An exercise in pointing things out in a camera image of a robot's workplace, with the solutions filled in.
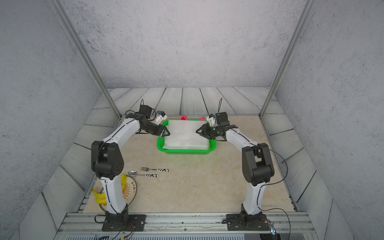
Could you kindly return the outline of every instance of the metal frame pole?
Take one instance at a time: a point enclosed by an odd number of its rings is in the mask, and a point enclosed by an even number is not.
[[[262,119],[264,117],[265,112],[268,109],[269,103],[271,102],[273,95],[275,94],[277,87],[280,84],[280,81],[284,75],[285,69],[287,68],[288,63],[289,63],[289,61],[293,55],[293,52],[295,51],[295,47],[297,45],[297,42],[299,41],[300,36],[303,33],[305,24],[307,23],[310,15],[311,15],[311,12],[312,12],[313,7],[314,7],[314,3],[315,3],[315,0],[307,0],[307,2],[305,3],[305,6],[303,9],[303,12],[301,13],[299,22],[296,25],[295,31],[293,32],[293,35],[291,37],[291,41],[287,47],[287,50],[285,52],[283,60],[281,61],[281,64],[280,64],[280,67],[277,71],[275,79],[273,80],[272,85],[269,89],[269,92],[268,92],[268,95],[267,95],[266,100],[264,102],[263,108],[259,114],[260,119]]]
[[[61,24],[63,25],[65,31],[68,33],[69,37],[71,38],[73,44],[75,45],[77,51],[79,52],[81,58],[83,59],[85,65],[87,66],[88,70],[90,71],[93,79],[95,80],[96,84],[99,86],[102,94],[104,95],[105,99],[113,109],[113,112],[116,114],[118,118],[121,117],[121,113],[118,110],[118,108],[115,105],[115,102],[113,101],[111,95],[109,94],[108,89],[105,87],[103,81],[101,80],[101,77],[99,73],[97,72],[91,58],[87,54],[87,51],[85,50],[85,47],[80,41],[79,36],[77,35],[75,29],[73,28],[73,25],[71,21],[69,20],[60,0],[49,0],[53,10],[57,14],[57,17],[59,18]]]

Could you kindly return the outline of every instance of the white robotic arm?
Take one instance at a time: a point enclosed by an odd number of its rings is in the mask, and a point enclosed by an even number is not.
[[[91,168],[100,179],[107,201],[106,223],[127,226],[128,207],[121,190],[121,172],[124,161],[120,149],[138,130],[144,130],[156,136],[168,136],[166,126],[159,123],[167,118],[164,112],[158,112],[153,121],[148,120],[152,108],[140,105],[137,113],[126,116],[122,124],[102,141],[94,141],[91,147]]]
[[[227,113],[207,116],[208,123],[196,133],[208,139],[222,136],[242,152],[242,170],[247,185],[247,194],[242,205],[248,215],[260,212],[265,187],[262,187],[275,174],[269,147],[265,143],[249,140],[235,125],[230,125]]]

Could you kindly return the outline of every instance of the fork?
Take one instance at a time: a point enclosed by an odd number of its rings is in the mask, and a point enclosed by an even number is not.
[[[164,168],[157,168],[157,169],[152,169],[152,168],[149,168],[149,167],[142,167],[140,168],[142,171],[146,171],[146,172],[149,172],[151,170],[156,170],[156,171],[161,171],[161,172],[169,172],[170,169],[164,169]]]

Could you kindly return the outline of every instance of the gray textured wall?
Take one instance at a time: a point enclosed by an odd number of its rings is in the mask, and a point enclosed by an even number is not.
[[[384,2],[317,0],[277,98],[358,239],[384,236]]]
[[[62,0],[109,88],[269,86],[305,0]]]
[[[47,0],[0,5],[0,239],[8,239],[100,90]]]

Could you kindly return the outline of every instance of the aluminum rail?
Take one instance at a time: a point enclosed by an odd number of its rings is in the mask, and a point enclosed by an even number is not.
[[[283,60],[281,61],[280,67],[277,70],[275,79],[272,82],[272,85],[269,89],[268,95],[266,97],[266,100],[264,102],[263,108],[259,114],[260,119],[262,119],[268,109],[269,103],[271,102],[273,95],[275,94],[277,87],[279,86],[281,79],[284,75],[285,69],[288,66],[288,63],[293,55],[293,52],[295,51],[295,47],[300,39],[301,34],[303,33],[305,24],[307,23],[311,12],[314,7],[315,0],[307,0],[305,3],[303,12],[301,13],[299,22],[296,25],[295,31],[293,32],[293,35],[291,37],[291,41],[287,47],[287,50],[285,52],[285,55],[283,57]]]
[[[143,232],[135,234],[170,234],[170,233],[270,233],[269,231],[228,231],[222,220],[229,213],[135,213],[145,214],[146,222]],[[277,233],[288,233],[289,222],[283,212],[265,212],[274,224]],[[101,233],[102,224],[94,222],[97,213],[67,214],[57,234],[95,234]],[[311,220],[306,212],[288,212],[291,222],[291,233],[315,233]],[[96,220],[104,221],[105,217],[97,216]]]
[[[72,40],[73,44],[75,45],[77,51],[79,52],[81,58],[83,59],[85,65],[87,66],[89,72],[91,73],[93,79],[95,80],[96,84],[99,86],[102,94],[104,95],[105,99],[107,100],[108,104],[111,106],[113,112],[116,114],[118,118],[121,117],[121,113],[119,109],[116,107],[115,102],[113,101],[111,95],[109,94],[108,89],[105,87],[103,81],[101,80],[101,77],[99,73],[97,72],[91,58],[87,54],[87,51],[85,50],[84,45],[81,43],[81,40],[79,36],[77,35],[75,29],[73,28],[73,25],[71,21],[68,18],[68,15],[66,14],[63,5],[61,4],[60,0],[48,0],[55,11],[57,17],[59,18],[61,24],[63,25],[65,31],[68,33],[68,36]]]

